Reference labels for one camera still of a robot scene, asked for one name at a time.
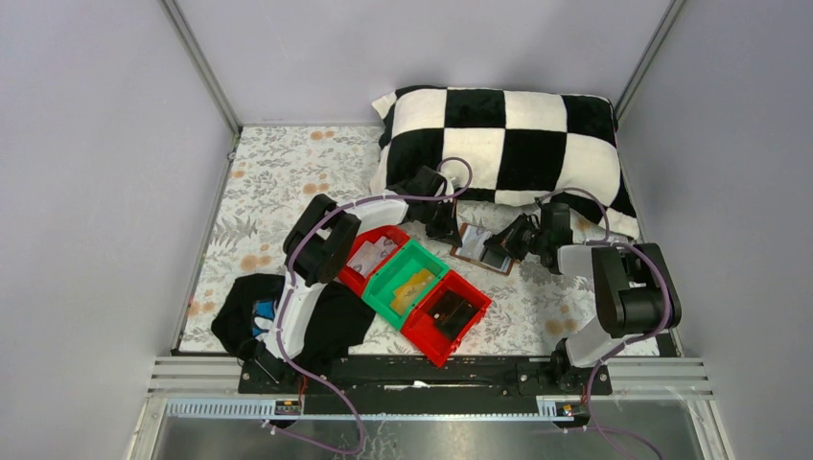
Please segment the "brown leather card holder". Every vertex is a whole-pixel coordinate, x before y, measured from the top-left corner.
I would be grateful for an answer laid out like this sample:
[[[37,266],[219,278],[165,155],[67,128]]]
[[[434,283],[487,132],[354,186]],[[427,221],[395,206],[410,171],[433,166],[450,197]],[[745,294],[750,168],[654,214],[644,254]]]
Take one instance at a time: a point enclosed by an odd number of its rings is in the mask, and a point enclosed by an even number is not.
[[[502,276],[508,276],[511,273],[514,264],[513,260],[508,272],[496,271],[485,266],[479,261],[483,249],[485,248],[483,243],[493,235],[491,231],[470,223],[463,223],[459,229],[459,233],[462,238],[462,245],[460,247],[452,248],[450,255],[453,258],[498,273]]]

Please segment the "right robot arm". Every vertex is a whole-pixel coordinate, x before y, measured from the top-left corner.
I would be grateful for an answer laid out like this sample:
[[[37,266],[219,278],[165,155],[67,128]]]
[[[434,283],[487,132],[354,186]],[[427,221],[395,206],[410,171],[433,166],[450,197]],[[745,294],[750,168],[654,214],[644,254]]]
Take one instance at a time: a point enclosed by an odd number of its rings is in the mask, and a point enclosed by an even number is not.
[[[546,367],[549,382],[573,390],[623,347],[676,326],[681,306],[658,245],[576,243],[568,205],[539,207],[538,216],[520,215],[484,246],[518,262],[532,254],[556,275],[592,279],[595,318],[562,339]]]

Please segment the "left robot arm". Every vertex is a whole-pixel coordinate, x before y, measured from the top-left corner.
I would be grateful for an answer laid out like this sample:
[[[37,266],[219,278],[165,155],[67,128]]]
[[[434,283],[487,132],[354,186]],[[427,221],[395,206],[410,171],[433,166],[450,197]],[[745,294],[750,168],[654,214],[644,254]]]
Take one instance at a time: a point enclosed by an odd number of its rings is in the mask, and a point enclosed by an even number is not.
[[[372,196],[344,204],[324,194],[312,199],[284,241],[279,298],[257,302],[252,312],[252,333],[258,341],[254,361],[268,377],[279,381],[291,369],[304,371],[294,358],[304,349],[316,301],[345,266],[359,234],[411,221],[442,221],[457,233],[452,219],[442,214],[469,189],[473,172],[465,160],[454,160],[468,171],[458,188],[439,170],[423,167],[415,177]]]

